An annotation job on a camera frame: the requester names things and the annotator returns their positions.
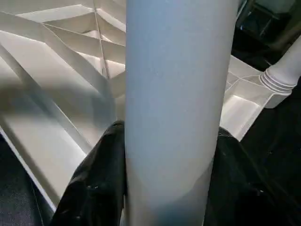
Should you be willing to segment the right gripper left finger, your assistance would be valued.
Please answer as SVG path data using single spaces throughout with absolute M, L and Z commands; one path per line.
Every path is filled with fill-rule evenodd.
M 118 226 L 127 191 L 125 125 L 116 121 L 76 168 L 52 226 Z

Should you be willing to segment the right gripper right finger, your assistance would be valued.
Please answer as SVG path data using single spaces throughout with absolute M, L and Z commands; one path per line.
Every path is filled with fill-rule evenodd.
M 299 226 L 301 160 L 257 162 L 219 128 L 206 205 L 206 226 Z

